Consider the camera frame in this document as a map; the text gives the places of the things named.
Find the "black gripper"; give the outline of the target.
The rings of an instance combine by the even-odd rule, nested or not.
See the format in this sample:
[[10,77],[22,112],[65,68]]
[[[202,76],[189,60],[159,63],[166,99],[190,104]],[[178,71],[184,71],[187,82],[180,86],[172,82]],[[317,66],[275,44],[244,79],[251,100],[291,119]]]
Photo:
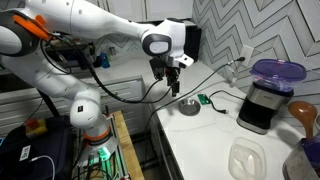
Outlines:
[[157,57],[152,58],[149,61],[149,64],[156,80],[162,80],[164,77],[167,77],[167,86],[171,86],[172,96],[176,97],[179,93],[180,82],[174,82],[173,78],[178,78],[178,70],[176,68],[167,66],[164,61]]

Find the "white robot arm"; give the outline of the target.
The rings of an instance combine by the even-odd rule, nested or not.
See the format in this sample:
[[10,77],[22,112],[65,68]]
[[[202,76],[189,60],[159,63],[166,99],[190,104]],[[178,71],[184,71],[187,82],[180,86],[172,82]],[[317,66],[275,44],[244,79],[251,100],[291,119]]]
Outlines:
[[185,24],[168,18],[157,26],[113,15],[86,0],[26,0],[23,8],[0,14],[0,54],[4,67],[48,96],[72,102],[71,124],[84,131],[84,152],[109,156],[118,141],[100,110],[99,88],[65,74],[48,62],[42,42],[56,32],[98,39],[121,33],[141,40],[143,51],[170,68],[186,68],[193,59],[184,53]]

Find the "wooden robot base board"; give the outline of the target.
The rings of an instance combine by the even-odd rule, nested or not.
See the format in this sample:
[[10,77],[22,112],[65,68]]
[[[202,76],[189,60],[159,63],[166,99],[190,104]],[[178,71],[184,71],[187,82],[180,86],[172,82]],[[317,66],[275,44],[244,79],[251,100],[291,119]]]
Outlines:
[[124,116],[121,111],[113,112],[113,116],[128,174],[131,180],[145,180]]

